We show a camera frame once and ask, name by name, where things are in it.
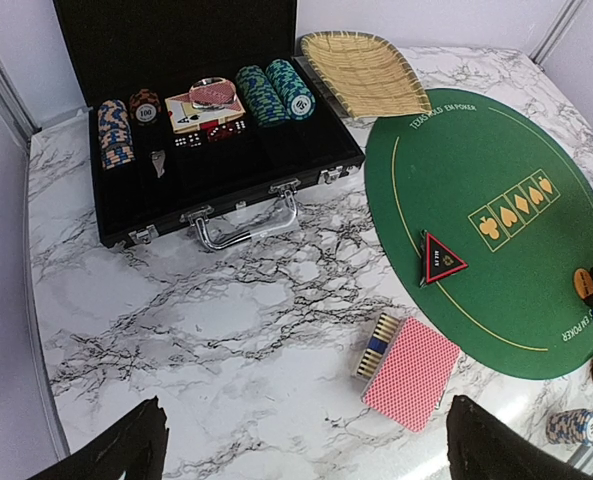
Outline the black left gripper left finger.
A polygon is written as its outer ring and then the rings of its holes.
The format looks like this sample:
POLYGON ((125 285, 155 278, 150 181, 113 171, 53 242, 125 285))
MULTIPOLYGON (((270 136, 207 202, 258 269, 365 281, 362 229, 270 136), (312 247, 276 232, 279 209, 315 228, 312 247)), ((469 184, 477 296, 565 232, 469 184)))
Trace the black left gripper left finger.
POLYGON ((36 479, 160 479, 169 428, 159 399, 142 401, 85 447, 36 479))

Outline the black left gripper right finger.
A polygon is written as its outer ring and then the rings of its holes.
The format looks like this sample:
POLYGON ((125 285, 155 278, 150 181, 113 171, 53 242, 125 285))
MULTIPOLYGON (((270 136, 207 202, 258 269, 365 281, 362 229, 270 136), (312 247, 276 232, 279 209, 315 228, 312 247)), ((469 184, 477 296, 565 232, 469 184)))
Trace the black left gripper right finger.
POLYGON ((447 443, 453 479, 591 479, 538 449, 465 395, 452 400, 447 443))

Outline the blue beige chip stack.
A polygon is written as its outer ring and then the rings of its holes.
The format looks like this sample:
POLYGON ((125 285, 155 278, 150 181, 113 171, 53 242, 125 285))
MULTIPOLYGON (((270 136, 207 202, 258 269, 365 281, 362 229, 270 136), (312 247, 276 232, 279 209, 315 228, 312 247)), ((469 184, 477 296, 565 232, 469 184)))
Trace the blue beige chip stack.
POLYGON ((545 432, 551 444, 593 446, 593 411, 575 409, 552 414, 545 432))

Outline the orange big blind button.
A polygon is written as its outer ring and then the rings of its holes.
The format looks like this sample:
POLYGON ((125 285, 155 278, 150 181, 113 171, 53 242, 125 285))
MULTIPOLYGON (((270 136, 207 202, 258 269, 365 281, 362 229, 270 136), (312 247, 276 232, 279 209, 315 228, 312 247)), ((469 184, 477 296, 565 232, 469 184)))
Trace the orange big blind button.
POLYGON ((573 275, 573 285, 582 300, 587 300, 593 294, 593 278, 584 268, 578 268, 573 275))

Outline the triangular all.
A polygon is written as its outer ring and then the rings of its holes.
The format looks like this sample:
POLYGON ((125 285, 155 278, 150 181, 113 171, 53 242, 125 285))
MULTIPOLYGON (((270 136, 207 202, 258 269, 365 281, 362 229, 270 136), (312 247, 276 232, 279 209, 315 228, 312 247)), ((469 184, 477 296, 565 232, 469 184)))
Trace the triangular all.
POLYGON ((436 283, 469 267, 469 264, 454 253, 435 235, 422 231, 420 244, 421 279, 419 286, 436 283))

